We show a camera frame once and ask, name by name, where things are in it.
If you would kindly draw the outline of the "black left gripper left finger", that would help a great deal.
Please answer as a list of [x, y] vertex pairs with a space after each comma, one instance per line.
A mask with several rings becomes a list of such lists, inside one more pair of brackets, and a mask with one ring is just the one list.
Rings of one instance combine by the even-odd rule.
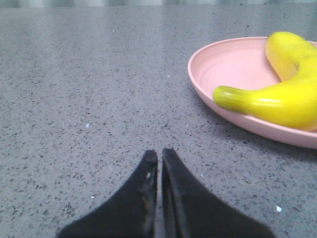
[[124, 185], [100, 207], [63, 228], [59, 238], [152, 238], [158, 157], [147, 150]]

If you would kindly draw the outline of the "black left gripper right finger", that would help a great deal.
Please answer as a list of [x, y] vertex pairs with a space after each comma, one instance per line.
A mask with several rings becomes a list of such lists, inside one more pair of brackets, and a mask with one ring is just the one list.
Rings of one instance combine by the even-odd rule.
[[273, 238], [264, 224], [208, 191], [173, 149], [162, 152], [162, 200], [167, 238]]

